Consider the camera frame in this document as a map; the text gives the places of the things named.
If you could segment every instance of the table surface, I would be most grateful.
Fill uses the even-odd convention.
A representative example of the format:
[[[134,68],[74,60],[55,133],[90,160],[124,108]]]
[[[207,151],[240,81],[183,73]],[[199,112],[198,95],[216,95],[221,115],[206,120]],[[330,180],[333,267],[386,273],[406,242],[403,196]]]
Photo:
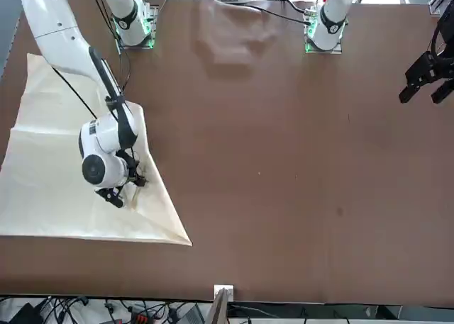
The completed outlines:
[[[70,3],[118,72],[93,0]],[[233,284],[237,300],[454,305],[454,100],[433,105],[434,86],[398,100],[436,19],[354,5],[349,21],[342,55],[305,55],[300,24],[169,0],[155,49],[130,51],[126,97],[194,246],[3,237],[0,293],[211,299]],[[27,52],[39,54],[21,18],[0,155]]]

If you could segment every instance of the cloth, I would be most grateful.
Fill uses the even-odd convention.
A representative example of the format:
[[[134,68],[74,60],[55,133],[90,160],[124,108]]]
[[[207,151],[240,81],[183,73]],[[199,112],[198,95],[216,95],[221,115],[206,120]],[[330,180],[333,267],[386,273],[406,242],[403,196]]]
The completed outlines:
[[[145,118],[128,102],[138,124],[134,151],[148,180],[126,185],[117,208],[82,176],[78,135],[91,114],[41,56],[28,54],[28,78],[0,171],[0,235],[32,235],[191,245],[151,157]],[[96,84],[64,74],[96,115],[106,112]]]

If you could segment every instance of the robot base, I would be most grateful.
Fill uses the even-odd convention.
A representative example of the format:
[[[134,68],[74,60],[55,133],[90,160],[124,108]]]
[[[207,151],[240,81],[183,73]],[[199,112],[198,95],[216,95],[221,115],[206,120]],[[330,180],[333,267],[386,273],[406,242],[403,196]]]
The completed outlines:
[[[144,38],[137,44],[126,42],[124,37],[122,36],[122,29],[119,27],[117,22],[114,21],[116,32],[123,40],[121,46],[125,49],[153,49],[156,39],[156,21],[157,13],[159,12],[159,6],[151,6],[150,3],[144,2],[142,0],[136,0],[136,2],[138,3],[139,14],[143,16],[136,19],[136,22],[138,24],[138,27],[143,28]]]
[[[311,23],[310,26],[304,26],[304,50],[306,53],[331,53],[331,54],[341,54],[342,53],[342,32],[345,28],[346,25],[348,25],[348,21],[345,20],[345,23],[340,30],[340,38],[339,38],[339,43],[337,46],[335,46],[332,50],[325,51],[325,50],[320,50],[318,47],[314,45],[312,42],[310,36],[311,34],[314,34],[315,28],[317,27],[317,17],[316,17],[316,12],[315,10],[307,10],[308,16],[304,17],[305,21],[308,21]]]

